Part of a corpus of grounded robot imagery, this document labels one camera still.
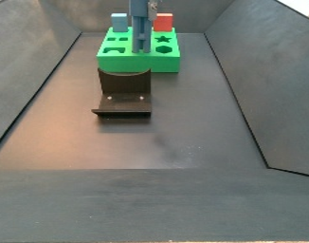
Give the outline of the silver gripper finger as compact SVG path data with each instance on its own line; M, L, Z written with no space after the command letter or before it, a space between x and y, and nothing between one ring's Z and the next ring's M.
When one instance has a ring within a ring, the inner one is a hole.
M148 20L155 21L157 18L157 7L159 2L157 0L148 0Z

